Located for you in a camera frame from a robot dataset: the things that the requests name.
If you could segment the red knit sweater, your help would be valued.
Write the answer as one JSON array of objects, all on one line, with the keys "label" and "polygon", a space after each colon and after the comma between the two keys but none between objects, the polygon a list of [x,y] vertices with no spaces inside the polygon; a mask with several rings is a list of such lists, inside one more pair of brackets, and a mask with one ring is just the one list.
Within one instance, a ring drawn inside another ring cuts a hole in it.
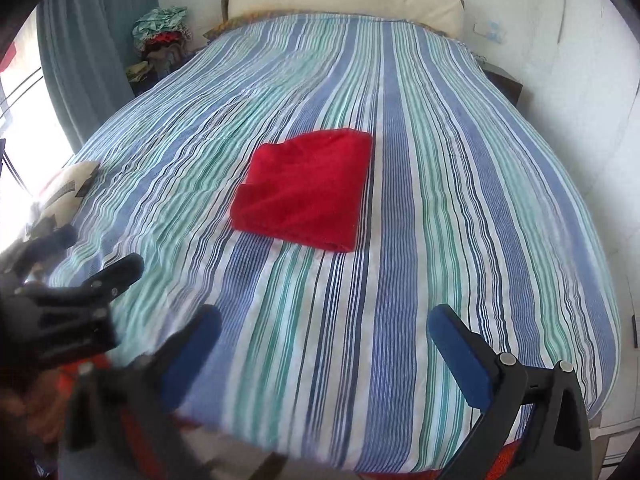
[{"label": "red knit sweater", "polygon": [[232,228],[352,252],[372,153],[373,136],[349,128],[262,144],[235,192]]}]

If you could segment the pile of clothes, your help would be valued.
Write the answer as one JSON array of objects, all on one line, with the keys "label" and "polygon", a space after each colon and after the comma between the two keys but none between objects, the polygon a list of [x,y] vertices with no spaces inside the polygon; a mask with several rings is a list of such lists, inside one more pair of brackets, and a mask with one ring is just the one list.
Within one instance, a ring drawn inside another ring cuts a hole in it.
[{"label": "pile of clothes", "polygon": [[192,32],[186,6],[157,6],[134,22],[131,35],[142,62],[157,80],[171,74],[189,57]]}]

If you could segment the orange fuzzy trousers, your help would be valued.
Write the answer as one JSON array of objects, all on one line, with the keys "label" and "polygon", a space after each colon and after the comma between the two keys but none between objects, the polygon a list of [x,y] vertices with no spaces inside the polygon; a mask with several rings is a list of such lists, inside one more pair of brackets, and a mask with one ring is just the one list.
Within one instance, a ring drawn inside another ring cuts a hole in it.
[{"label": "orange fuzzy trousers", "polygon": [[486,431],[470,434],[450,462],[441,470],[411,474],[359,474],[361,479],[499,479],[508,471],[520,440],[498,449],[500,438]]}]

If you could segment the patterned beige cushion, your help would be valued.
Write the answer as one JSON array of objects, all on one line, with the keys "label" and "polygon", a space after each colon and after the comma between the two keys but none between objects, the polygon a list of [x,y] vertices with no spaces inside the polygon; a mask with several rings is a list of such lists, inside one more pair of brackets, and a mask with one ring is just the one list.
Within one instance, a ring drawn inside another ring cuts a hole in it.
[{"label": "patterned beige cushion", "polygon": [[70,224],[98,176],[100,163],[78,162],[62,168],[32,204],[27,233],[47,234]]}]

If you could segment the teal curtain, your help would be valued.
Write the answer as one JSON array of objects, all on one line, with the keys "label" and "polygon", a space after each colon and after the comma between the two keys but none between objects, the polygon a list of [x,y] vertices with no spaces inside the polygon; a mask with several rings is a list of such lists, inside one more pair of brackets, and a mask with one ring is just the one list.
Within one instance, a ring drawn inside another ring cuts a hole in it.
[{"label": "teal curtain", "polygon": [[70,147],[79,151],[134,98],[134,22],[158,0],[41,0],[36,9],[44,81]]}]

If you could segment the dark bedside table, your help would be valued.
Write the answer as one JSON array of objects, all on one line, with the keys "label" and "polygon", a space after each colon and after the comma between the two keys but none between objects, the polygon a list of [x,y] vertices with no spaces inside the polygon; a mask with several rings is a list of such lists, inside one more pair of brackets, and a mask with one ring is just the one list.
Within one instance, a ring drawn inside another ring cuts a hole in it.
[{"label": "dark bedside table", "polygon": [[477,56],[475,58],[478,66],[485,76],[497,87],[497,89],[508,99],[508,101],[518,106],[518,101],[522,95],[523,85],[503,68],[489,63],[486,58]]}]

